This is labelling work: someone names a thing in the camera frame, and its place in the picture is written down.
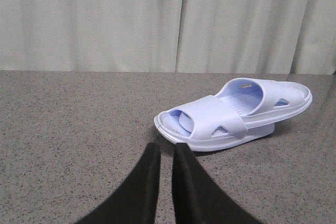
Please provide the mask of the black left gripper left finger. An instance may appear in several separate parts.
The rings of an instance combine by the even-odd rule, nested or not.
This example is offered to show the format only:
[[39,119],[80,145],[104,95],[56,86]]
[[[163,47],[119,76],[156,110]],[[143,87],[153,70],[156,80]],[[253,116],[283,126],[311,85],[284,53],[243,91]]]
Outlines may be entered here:
[[149,143],[115,192],[77,223],[154,223],[160,164],[159,146]]

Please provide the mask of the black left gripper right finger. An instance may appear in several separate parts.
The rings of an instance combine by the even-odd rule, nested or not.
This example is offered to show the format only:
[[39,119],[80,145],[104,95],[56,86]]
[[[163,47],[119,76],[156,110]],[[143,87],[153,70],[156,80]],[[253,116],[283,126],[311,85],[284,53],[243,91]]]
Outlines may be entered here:
[[176,223],[259,223],[220,189],[185,143],[174,147],[172,196]]

